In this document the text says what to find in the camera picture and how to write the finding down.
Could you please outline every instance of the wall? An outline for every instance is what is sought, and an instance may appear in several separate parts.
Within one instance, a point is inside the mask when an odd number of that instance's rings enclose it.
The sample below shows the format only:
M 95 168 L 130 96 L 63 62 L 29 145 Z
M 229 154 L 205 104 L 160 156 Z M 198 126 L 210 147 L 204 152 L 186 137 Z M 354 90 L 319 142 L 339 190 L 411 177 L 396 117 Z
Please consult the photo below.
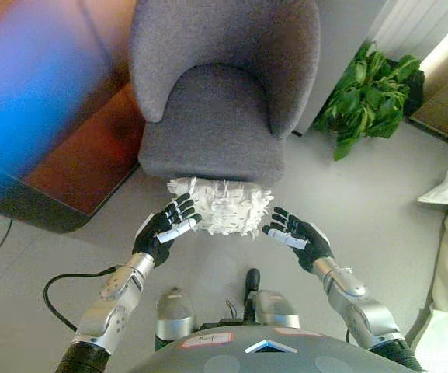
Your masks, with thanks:
M 359 46 L 386 0 L 318 0 L 321 54 L 317 78 L 296 132 L 304 134 Z
M 392 9 L 370 36 L 389 58 L 420 60 L 448 33 L 448 0 L 391 0 Z

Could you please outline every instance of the black glove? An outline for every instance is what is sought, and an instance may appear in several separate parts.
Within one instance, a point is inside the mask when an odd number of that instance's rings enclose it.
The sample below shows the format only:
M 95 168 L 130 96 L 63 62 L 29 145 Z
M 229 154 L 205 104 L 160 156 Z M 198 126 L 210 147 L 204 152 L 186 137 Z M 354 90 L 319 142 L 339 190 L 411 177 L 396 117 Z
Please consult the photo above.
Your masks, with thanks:
M 298 257 L 298 263 L 301 268 L 312 273 L 315 260 L 325 257 L 334 258 L 327 237 L 317 227 L 301 221 L 280 207 L 275 207 L 273 210 L 276 212 L 276 214 L 272 215 L 274 221 L 270 225 L 265 225 L 262 230 L 266 235 L 270 235 L 269 232 L 271 230 L 285 233 L 285 235 L 277 238 L 283 242 L 287 242 L 284 238 L 287 235 L 294 239 L 303 240 L 304 249 L 290 246 Z
M 156 235 L 169 231 L 174 224 L 179 224 L 187 218 L 195 219 L 196 223 L 200 222 L 201 215 L 194 214 L 194 208 L 191 207 L 193 205 L 189 193 L 186 193 L 168 204 L 162 212 L 154 215 L 137 235 L 132 253 L 151 255 L 155 259 L 155 268 L 163 264 L 168 259 L 170 247 L 175 240 L 160 243 Z

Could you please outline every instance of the wooden furniture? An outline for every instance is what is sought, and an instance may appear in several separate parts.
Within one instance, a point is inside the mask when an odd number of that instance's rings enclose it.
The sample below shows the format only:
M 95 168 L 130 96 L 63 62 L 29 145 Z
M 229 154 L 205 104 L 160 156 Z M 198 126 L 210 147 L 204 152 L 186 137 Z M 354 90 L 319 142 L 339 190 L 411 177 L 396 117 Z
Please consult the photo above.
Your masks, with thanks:
M 0 214 L 69 232 L 137 167 L 134 3 L 0 1 Z

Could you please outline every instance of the chair backrest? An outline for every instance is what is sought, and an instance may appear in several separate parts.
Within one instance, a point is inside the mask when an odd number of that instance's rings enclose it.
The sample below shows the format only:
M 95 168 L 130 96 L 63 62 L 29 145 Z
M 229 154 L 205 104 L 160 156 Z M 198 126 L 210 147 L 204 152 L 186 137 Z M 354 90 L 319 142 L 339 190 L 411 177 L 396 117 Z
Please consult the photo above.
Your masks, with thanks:
M 320 51 L 314 0 L 138 0 L 130 36 L 130 75 L 147 121 L 159 122 L 179 77 L 202 64 L 252 73 L 267 95 L 270 128 L 296 127 Z

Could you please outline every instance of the gray floor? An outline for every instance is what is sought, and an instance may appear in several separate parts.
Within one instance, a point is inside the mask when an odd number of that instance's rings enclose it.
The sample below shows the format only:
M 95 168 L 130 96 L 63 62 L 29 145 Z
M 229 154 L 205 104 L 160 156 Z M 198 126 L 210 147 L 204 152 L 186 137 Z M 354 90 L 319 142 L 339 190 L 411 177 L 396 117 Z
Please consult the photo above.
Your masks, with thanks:
M 314 221 L 330 238 L 341 264 L 354 267 L 372 295 L 387 305 L 407 333 L 432 280 L 444 210 L 415 202 L 448 170 L 448 145 L 402 124 L 389 141 L 367 139 L 341 162 L 333 138 L 309 133 L 287 140 L 287 171 L 273 188 L 274 205 Z M 51 371 L 72 333 L 45 308 L 42 288 L 56 274 L 97 271 L 129 257 L 140 223 L 168 201 L 165 181 L 138 170 L 84 228 L 57 235 L 16 222 L 0 252 L 0 372 Z M 0 217 L 0 238 L 8 220 Z M 329 308 L 318 280 L 302 272 L 294 254 L 261 236 L 188 234 L 168 262 L 148 279 L 110 372 L 129 371 L 150 355 L 155 302 L 171 286 L 185 288 L 201 322 L 229 316 L 225 299 L 241 312 L 248 268 L 262 286 L 290 299 L 304 329 L 343 338 L 346 328 Z M 78 321 L 102 280 L 63 281 L 54 303 Z

